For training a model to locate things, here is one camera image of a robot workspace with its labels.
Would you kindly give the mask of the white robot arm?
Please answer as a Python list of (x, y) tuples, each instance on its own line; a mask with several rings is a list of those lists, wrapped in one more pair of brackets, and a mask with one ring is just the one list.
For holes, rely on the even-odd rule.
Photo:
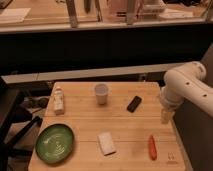
[(165, 73), (165, 86), (159, 94), (163, 124), (172, 119), (185, 99), (213, 117), (213, 88), (203, 82), (206, 74), (205, 66), (198, 61), (185, 63)]

